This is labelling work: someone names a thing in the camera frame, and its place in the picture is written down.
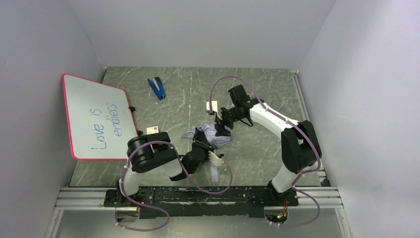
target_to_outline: stapler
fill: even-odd
[[[147,79],[147,81],[149,82],[149,85],[152,88],[152,90],[155,92],[157,98],[159,98],[159,100],[164,99],[166,95],[160,78],[155,77],[152,80]]]

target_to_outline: whiteboard stand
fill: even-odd
[[[127,93],[71,74],[62,76],[71,155],[76,160],[127,160],[138,136]]]

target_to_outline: table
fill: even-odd
[[[129,101],[136,107],[134,118],[139,130],[159,126],[167,131],[179,154],[191,149],[190,139],[181,139],[182,133],[204,123],[214,123],[214,116],[206,113],[206,101],[214,82],[224,75],[247,79],[259,96],[280,113],[304,120],[296,81],[289,70],[255,68],[205,68],[205,67],[108,67],[103,83],[127,91]],[[147,79],[160,77],[166,98],[159,101],[148,85]],[[219,107],[232,107],[228,89],[241,82],[225,79],[218,83],[213,100]],[[252,91],[244,85],[248,94]],[[221,147],[234,173],[232,185],[267,185],[282,166],[280,139],[265,127],[255,124],[248,127],[235,123],[231,142]],[[78,161],[70,186],[115,186],[121,177],[124,161]],[[228,185],[230,175],[219,167],[219,182],[211,182],[210,164],[202,164],[192,177],[203,186]],[[147,172],[142,186],[193,186],[188,180],[172,182],[163,168]],[[306,174],[297,186],[320,186],[316,173]]]

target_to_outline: purple cable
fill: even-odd
[[[221,77],[220,79],[218,79],[215,83],[214,83],[214,85],[213,85],[213,87],[211,88],[211,91],[210,91],[210,102],[209,102],[209,105],[210,105],[210,114],[211,113],[213,113],[213,108],[212,108],[212,106],[211,106],[211,97],[212,97],[212,95],[213,95],[213,89],[214,89],[214,87],[216,86],[216,84],[218,83],[218,82],[220,82],[221,80],[223,80],[223,79],[225,79],[225,78],[236,78],[236,79],[239,79],[239,80],[241,80],[242,82],[244,82],[249,88],[251,88],[251,90],[253,91],[253,93],[255,94],[255,97],[257,98],[257,100],[258,100],[258,102],[261,104],[261,106],[262,106],[262,108],[264,108],[266,111],[268,111],[268,112],[270,112],[271,114],[273,114],[273,115],[275,115],[276,117],[278,117],[278,118],[280,118],[280,119],[282,119],[283,121],[285,121],[286,123],[288,123],[289,125],[291,125],[293,128],[295,128],[302,136],[303,136],[303,138],[308,142],[308,144],[309,144],[309,146],[311,147],[311,149],[314,151],[314,153],[315,153],[315,157],[316,157],[316,161],[317,161],[317,167],[315,168],[315,169],[313,169],[313,170],[306,170],[306,171],[301,171],[299,174],[298,174],[298,176],[295,178],[295,180],[293,180],[293,182],[292,182],[292,189],[294,189],[296,192],[299,192],[299,193],[301,193],[301,194],[303,194],[303,195],[305,195],[305,196],[307,196],[308,198],[310,198],[310,199],[312,199],[314,202],[315,202],[315,204],[316,204],[316,207],[317,207],[317,213],[316,213],[316,216],[313,218],[313,219],[311,219],[310,221],[307,221],[307,222],[303,222],[303,223],[299,223],[299,224],[291,224],[291,225],[280,225],[280,226],[282,226],[282,227],[300,227],[300,226],[305,226],[305,225],[307,225],[307,224],[310,224],[310,223],[312,223],[312,222],[314,222],[316,219],[318,219],[318,217],[320,216],[320,214],[321,214],[321,207],[319,206],[319,203],[315,200],[315,198],[313,198],[312,196],[310,196],[309,194],[307,194],[307,193],[305,193],[305,192],[303,192],[303,191],[301,191],[301,190],[299,190],[299,189],[297,189],[296,187],[295,187],[295,184],[296,184],[296,182],[302,177],[302,175],[304,175],[304,174],[307,174],[307,173],[311,173],[311,172],[316,172],[316,171],[318,171],[320,168],[321,168],[321,158],[319,157],[319,154],[318,154],[318,151],[316,150],[316,148],[315,148],[315,146],[314,146],[314,144],[312,143],[312,141],[308,138],[308,136],[297,126],[297,125],[295,125],[294,123],[292,123],[291,121],[289,121],[289,120],[287,120],[285,117],[283,117],[283,116],[281,116],[281,115],[279,115],[279,114],[277,114],[276,112],[274,112],[273,110],[270,110],[270,109],[267,109],[267,107],[265,107],[265,105],[263,104],[263,102],[261,101],[261,99],[260,99],[260,97],[258,96],[258,94],[257,94],[257,92],[254,90],[254,88],[247,82],[247,81],[245,81],[244,79],[242,79],[242,78],[240,78],[240,77],[238,77],[238,76],[235,76],[235,75],[228,75],[228,76],[223,76],[223,77]]]
[[[127,163],[126,163],[126,165],[125,165],[125,168],[124,168],[124,172],[122,173],[122,178],[121,178],[121,183],[123,184],[123,186],[121,186],[120,187],[120,189],[121,189],[121,192],[122,192],[122,194],[124,195],[124,197],[126,197],[130,202],[132,202],[132,203],[134,203],[134,204],[136,204],[136,205],[139,205],[139,206],[142,206],[142,207],[148,207],[148,208],[152,208],[152,209],[156,209],[156,210],[159,210],[159,211],[162,211],[165,215],[166,215],[166,221],[165,221],[165,223],[163,223],[162,225],[160,225],[160,226],[158,226],[158,227],[155,227],[155,228],[151,228],[151,229],[139,229],[139,228],[133,228],[133,227],[126,227],[126,226],[123,226],[122,224],[120,224],[119,222],[118,222],[118,219],[117,219],[117,213],[115,213],[115,224],[117,225],[117,226],[119,226],[119,227],[121,227],[121,228],[123,228],[123,229],[127,229],[127,230],[132,230],[132,231],[138,231],[138,232],[151,232],[151,231],[156,231],[156,230],[158,230],[158,229],[160,229],[160,228],[162,228],[162,227],[164,227],[164,226],[166,226],[166,224],[168,224],[168,222],[169,222],[169,213],[166,211],[166,210],[164,210],[164,209],[162,209],[162,208],[160,208],[160,207],[156,207],[156,206],[152,206],[152,205],[147,205],[147,204],[143,204],[143,203],[140,203],[140,202],[137,202],[137,201],[135,201],[134,199],[132,199],[131,197],[129,197],[128,195],[127,195],[127,193],[125,192],[125,189],[124,189],[124,178],[125,178],[125,174],[127,173],[127,171],[128,171],[128,168],[129,168],[129,166],[130,166],[130,163],[131,163],[131,160],[133,159],[133,156],[134,156],[134,154],[136,154],[139,150],[141,150],[142,148],[144,148],[144,147],[146,147],[146,146],[149,146],[149,145],[153,145],[153,144],[165,144],[165,145],[168,145],[168,146],[170,146],[174,151],[175,151],[175,154],[176,154],[176,157],[177,157],[177,159],[178,159],[178,161],[179,161],[179,164],[181,165],[181,168],[182,168],[182,170],[185,172],[185,174],[187,175],[187,177],[188,177],[188,179],[195,185],[195,187],[196,188],[198,188],[198,190],[200,190],[200,191],[202,191],[202,192],[205,192],[205,193],[208,193],[208,194],[212,194],[212,195],[218,195],[218,194],[222,194],[222,193],[224,193],[224,192],[226,192],[229,188],[230,188],[230,186],[232,185],[232,183],[233,183],[233,172],[232,172],[232,170],[231,170],[231,168],[230,168],[230,166],[229,166],[229,163],[224,159],[224,158],[222,158],[222,160],[225,162],[225,164],[227,165],[227,168],[229,169],[229,172],[230,172],[230,182],[229,182],[229,185],[224,189],[224,190],[222,190],[222,191],[219,191],[219,192],[211,192],[211,191],[208,191],[208,190],[205,190],[205,189],[203,189],[203,188],[201,188],[194,180],[193,180],[193,178],[190,176],[190,174],[188,173],[188,171],[187,171],[187,169],[184,167],[184,165],[181,163],[181,158],[179,157],[179,154],[178,154],[178,151],[176,151],[176,149],[175,149],[175,146],[173,145],[173,144],[171,144],[171,143],[169,143],[169,142],[166,142],[166,141],[151,141],[151,142],[147,142],[147,143],[144,143],[143,145],[141,145],[141,146],[139,146],[138,148],[136,148],[131,154],[130,154],[130,156],[128,156],[128,160],[127,160]]]

